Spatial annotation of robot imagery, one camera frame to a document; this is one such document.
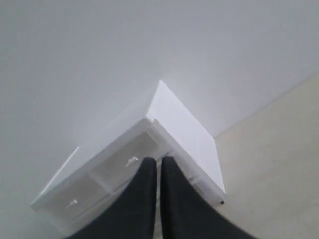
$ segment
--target beige floor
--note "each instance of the beige floor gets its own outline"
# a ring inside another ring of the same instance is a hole
[[[261,239],[319,238],[319,75],[217,139],[226,204]]]

